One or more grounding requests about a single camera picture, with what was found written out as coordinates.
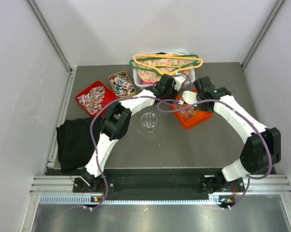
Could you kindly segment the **clear glass jar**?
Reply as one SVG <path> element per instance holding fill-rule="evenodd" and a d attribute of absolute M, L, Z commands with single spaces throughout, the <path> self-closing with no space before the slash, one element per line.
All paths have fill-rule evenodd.
<path fill-rule="evenodd" d="M 146 135 L 153 135 L 158 130 L 158 117 L 153 112 L 144 113 L 137 126 L 138 132 Z"/>

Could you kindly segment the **gold candy tin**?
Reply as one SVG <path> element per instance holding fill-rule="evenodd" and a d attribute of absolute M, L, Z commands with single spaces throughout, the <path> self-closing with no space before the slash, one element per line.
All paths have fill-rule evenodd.
<path fill-rule="evenodd" d="M 118 99 L 132 97 L 136 94 L 136 89 L 125 71 L 117 72 L 108 76 L 108 80 Z"/>

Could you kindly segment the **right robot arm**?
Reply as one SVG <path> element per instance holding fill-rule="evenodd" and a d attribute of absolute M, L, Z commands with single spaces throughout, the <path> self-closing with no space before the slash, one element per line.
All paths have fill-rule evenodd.
<path fill-rule="evenodd" d="M 244 143 L 239 159 L 217 171 L 213 177 L 200 180 L 203 189 L 208 193 L 228 191 L 235 180 L 245 176 L 252 178 L 261 171 L 265 171 L 263 177 L 267 177 L 273 165 L 281 160 L 280 131 L 254 119 L 227 88 L 215 88 L 208 76 L 197 79 L 194 85 L 197 90 L 196 109 L 219 114 Z"/>

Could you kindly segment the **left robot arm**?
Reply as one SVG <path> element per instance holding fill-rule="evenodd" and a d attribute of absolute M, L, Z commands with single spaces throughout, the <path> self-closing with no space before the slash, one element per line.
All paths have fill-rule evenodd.
<path fill-rule="evenodd" d="M 111 101 L 103 108 L 103 117 L 96 115 L 93 118 L 90 135 L 94 152 L 81 174 L 86 189 L 91 192 L 99 189 L 100 178 L 104 178 L 104 165 L 115 144 L 126 135 L 131 117 L 164 99 L 175 99 L 184 82 L 185 78 L 181 75 L 172 77 L 164 74 L 158 82 L 139 94 Z"/>

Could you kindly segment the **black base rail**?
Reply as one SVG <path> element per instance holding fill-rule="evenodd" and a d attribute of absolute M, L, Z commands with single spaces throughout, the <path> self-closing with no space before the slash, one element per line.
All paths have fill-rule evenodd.
<path fill-rule="evenodd" d="M 74 193 L 106 193 L 107 200 L 206 200 L 215 191 L 232 193 L 235 184 L 219 186 L 218 168 L 125 168 L 105 169 L 92 187 L 75 179 Z"/>

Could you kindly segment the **black cloth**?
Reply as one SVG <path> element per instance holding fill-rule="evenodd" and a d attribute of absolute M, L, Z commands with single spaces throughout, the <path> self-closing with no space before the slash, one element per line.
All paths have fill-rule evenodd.
<path fill-rule="evenodd" d="M 58 161 L 62 172 L 69 173 L 85 166 L 92 158 L 95 148 L 91 134 L 98 143 L 102 118 L 99 116 L 95 120 L 91 133 L 92 120 L 92 118 L 65 120 L 56 128 Z"/>

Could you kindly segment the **white plastic basket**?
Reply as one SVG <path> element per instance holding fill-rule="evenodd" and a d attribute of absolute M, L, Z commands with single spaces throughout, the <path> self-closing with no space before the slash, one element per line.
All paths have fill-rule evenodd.
<path fill-rule="evenodd" d="M 142 57 L 142 56 L 149 57 L 149 54 L 151 54 L 151 53 L 135 54 L 133 56 L 133 58 L 129 61 L 129 65 L 133 69 L 134 82 L 135 82 L 136 86 L 138 86 L 141 89 L 149 87 L 149 86 L 151 86 L 153 84 L 142 82 L 142 80 L 138 77 L 135 64 L 136 63 L 140 64 L 140 62 L 137 60 L 138 59 L 137 57 Z M 198 57 L 198 55 L 189 54 L 188 52 L 185 52 L 185 51 L 184 52 L 180 52 L 180 53 L 179 52 L 169 52 L 169 53 L 154 53 L 154 54 L 155 54 L 155 56 L 154 56 L 155 58 L 171 58 L 171 59 L 175 58 L 175 59 L 186 59 L 186 60 L 190 61 L 188 67 L 182 67 L 182 68 L 179 68 L 179 69 L 174 70 L 172 72 L 165 72 L 165 73 L 163 73 L 162 71 L 158 70 L 156 67 L 151 67 L 150 66 L 151 69 L 155 69 L 161 76 L 163 74 L 168 74 L 168 75 L 170 75 L 172 77 L 177 76 L 177 75 L 181 75 L 184 78 L 186 78 L 186 81 L 185 81 L 185 83 L 183 83 L 182 88 L 188 87 L 188 85 L 193 80 L 195 80 L 194 70 L 203 65 L 203 60 L 200 59 Z"/>

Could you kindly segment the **red candy tray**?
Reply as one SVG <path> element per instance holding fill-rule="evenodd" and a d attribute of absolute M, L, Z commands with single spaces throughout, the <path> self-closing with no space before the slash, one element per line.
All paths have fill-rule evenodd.
<path fill-rule="evenodd" d="M 100 81 L 95 81 L 75 96 L 78 105 L 91 117 L 94 117 L 104 106 L 115 99 L 114 92 Z"/>

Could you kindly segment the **floral fabric item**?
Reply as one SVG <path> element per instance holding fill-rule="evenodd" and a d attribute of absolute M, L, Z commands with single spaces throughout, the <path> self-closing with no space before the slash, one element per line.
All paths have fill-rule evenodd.
<path fill-rule="evenodd" d="M 161 75 L 151 67 L 156 67 L 163 73 L 169 73 L 182 67 L 188 67 L 190 61 L 186 59 L 155 58 L 155 54 L 149 54 L 149 57 L 137 57 L 140 64 L 136 63 L 138 77 L 145 83 L 154 84 L 160 80 Z"/>

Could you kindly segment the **orange candy tray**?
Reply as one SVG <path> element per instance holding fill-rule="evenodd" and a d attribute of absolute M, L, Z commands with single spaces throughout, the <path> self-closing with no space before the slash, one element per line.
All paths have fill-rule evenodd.
<path fill-rule="evenodd" d="M 186 108 L 188 104 L 180 104 L 180 105 L 171 105 L 170 110 L 177 110 L 181 109 L 181 111 L 174 112 L 174 116 L 181 124 L 181 126 L 188 130 L 212 117 L 212 113 L 204 112 L 204 111 L 197 111 L 194 110 L 193 107 Z"/>

